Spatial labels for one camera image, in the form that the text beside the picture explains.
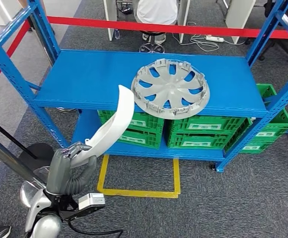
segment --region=white table leg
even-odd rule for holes
[[[178,26],[186,26],[187,21],[188,11],[190,9],[190,0],[181,0],[178,10],[178,25]],[[179,34],[179,42],[182,43],[184,39],[184,34]]]
[[[107,21],[117,21],[116,4],[115,0],[103,0],[104,4],[105,18]],[[114,35],[114,29],[108,28],[109,40],[112,41]]]
[[[244,28],[255,0],[231,0],[227,13],[226,25],[229,28]],[[234,43],[237,44],[239,36],[232,36]]]

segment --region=red barrier rope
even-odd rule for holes
[[[26,32],[30,29],[30,24],[28,21],[25,21],[23,26],[19,30],[19,32],[16,35],[16,37],[14,39],[14,41],[11,44],[11,46],[7,50],[7,55],[11,57],[15,49],[20,43],[21,39],[26,34]]]
[[[85,19],[75,17],[59,17],[48,16],[50,23],[88,26],[97,28],[114,28],[120,30],[134,31],[156,31],[169,33],[184,33],[184,34],[203,34],[215,36],[241,36],[255,38],[261,29],[235,29],[223,27],[206,27],[206,26],[177,26],[177,25],[159,25],[159,24],[144,24],[126,21],[107,21],[98,19]],[[274,30],[271,38],[288,39],[288,32],[286,30]]]

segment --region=plastic crate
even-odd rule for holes
[[[249,144],[244,146],[240,151],[240,153],[260,154],[271,144],[273,144],[273,142],[251,141]]]
[[[262,98],[274,96],[277,94],[272,84],[257,84],[257,87],[260,94],[262,95]],[[236,141],[239,140],[243,134],[243,132],[246,130],[246,128],[247,127],[241,127],[240,129],[238,129],[231,138],[231,140],[226,145],[225,150],[228,151],[230,149]],[[264,127],[261,132],[256,134],[249,143],[269,143],[270,145],[283,133],[286,132],[287,130],[288,113],[285,109],[283,109],[276,115],[274,119],[272,119],[270,123]]]
[[[114,113],[115,111],[98,111],[98,114],[102,124],[106,123]],[[132,120],[128,128],[133,130],[144,130],[153,133],[162,133],[163,126],[164,119],[156,118],[147,113],[134,113]]]
[[[169,148],[222,149],[233,135],[170,133]]]
[[[257,87],[262,98],[277,95],[272,84],[257,84]],[[287,130],[288,113],[286,110],[283,109],[261,132],[258,133],[255,139],[258,139],[258,137],[274,137],[276,140]]]
[[[161,140],[162,133],[127,129],[118,141],[159,149]]]
[[[193,116],[186,119],[172,120],[170,130],[173,133],[225,134],[237,131],[247,118]]]

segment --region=water bottle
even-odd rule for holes
[[[120,36],[119,36],[119,30],[119,29],[114,29],[114,37],[116,40],[119,40]]]

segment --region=yellow square marking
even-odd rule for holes
[[[131,197],[159,197],[159,198],[178,198],[181,194],[181,180],[179,174],[179,161],[178,158],[173,159],[174,169],[174,191],[141,191],[141,190],[123,190],[123,189],[110,189],[103,188],[104,185],[105,174],[107,173],[109,155],[103,157],[102,165],[98,176],[98,191],[104,195],[119,195],[119,196],[131,196]]]

